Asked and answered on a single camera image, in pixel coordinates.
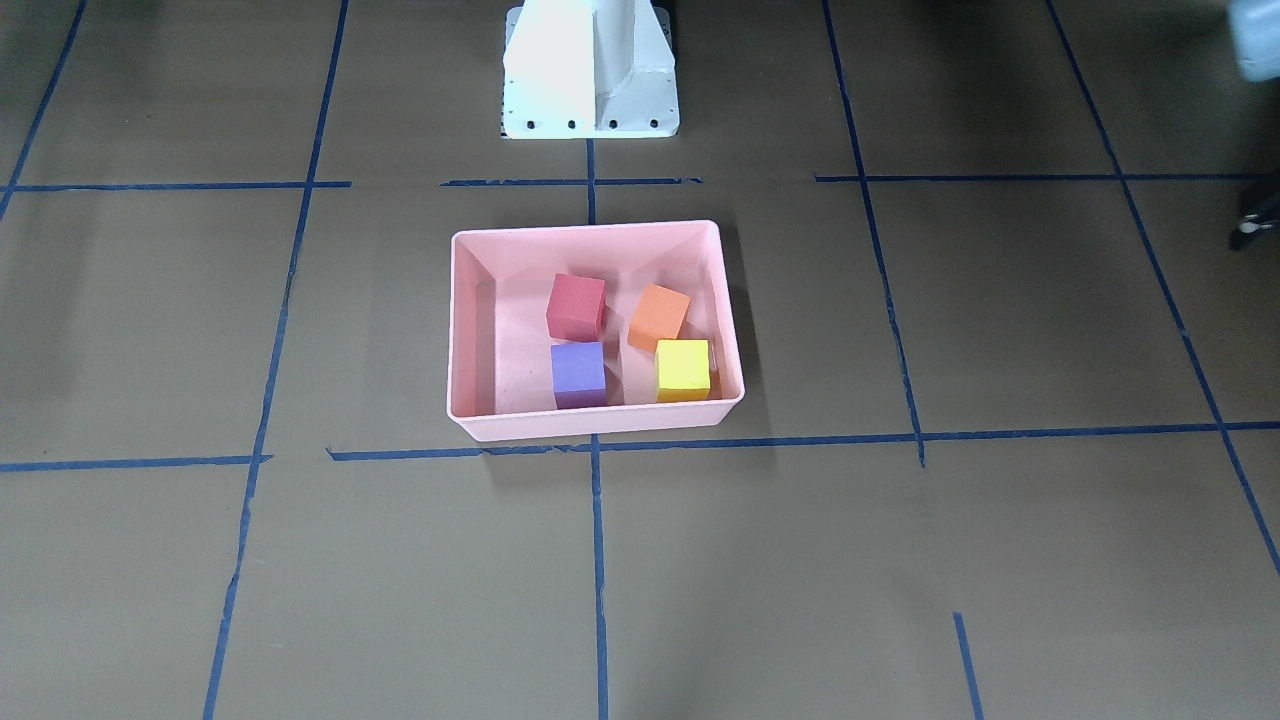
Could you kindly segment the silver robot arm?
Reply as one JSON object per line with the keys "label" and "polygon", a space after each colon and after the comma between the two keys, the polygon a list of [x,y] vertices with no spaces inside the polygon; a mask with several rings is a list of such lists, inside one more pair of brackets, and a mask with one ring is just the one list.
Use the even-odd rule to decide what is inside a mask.
{"label": "silver robot arm", "polygon": [[[1230,1],[1228,22],[1238,68],[1249,82],[1279,77],[1279,3]],[[1253,241],[1279,229],[1279,170],[1252,181],[1239,196],[1239,220],[1229,247],[1242,251]]]}

